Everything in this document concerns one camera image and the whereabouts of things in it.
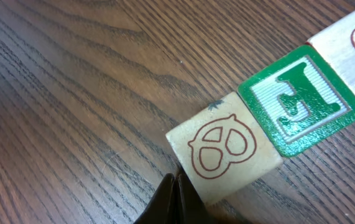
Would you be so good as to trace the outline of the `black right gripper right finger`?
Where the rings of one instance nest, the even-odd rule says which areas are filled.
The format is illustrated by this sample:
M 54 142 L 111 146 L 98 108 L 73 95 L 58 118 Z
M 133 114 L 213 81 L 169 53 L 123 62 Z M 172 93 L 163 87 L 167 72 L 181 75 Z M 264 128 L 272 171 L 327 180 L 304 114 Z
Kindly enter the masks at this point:
M 177 223 L 214 223 L 214 218 L 208 213 L 186 174 L 180 174 L 177 177 Z

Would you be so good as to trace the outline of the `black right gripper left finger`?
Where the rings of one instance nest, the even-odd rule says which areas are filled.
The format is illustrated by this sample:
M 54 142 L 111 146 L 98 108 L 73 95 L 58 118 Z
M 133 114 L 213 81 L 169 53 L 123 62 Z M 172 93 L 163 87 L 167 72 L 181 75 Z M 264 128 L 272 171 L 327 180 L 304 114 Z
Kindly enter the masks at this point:
M 154 192 L 145 210 L 134 224 L 173 224 L 176 223 L 175 176 L 166 174 Z

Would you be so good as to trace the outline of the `plain E pretzel block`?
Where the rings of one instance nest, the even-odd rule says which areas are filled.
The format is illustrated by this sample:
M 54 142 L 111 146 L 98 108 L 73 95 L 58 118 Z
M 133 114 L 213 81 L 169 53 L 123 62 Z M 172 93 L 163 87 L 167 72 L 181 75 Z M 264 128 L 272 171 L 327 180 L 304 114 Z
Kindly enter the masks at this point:
M 283 163 L 236 92 L 166 134 L 205 205 L 214 204 Z

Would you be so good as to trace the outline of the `green letter F block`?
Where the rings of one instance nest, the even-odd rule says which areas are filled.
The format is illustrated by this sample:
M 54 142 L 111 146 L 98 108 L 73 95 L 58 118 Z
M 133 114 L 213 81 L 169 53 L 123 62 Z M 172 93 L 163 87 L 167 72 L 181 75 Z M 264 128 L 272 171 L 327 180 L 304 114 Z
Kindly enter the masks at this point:
M 283 157 L 355 122 L 355 94 L 309 45 L 253 75 L 237 92 Z

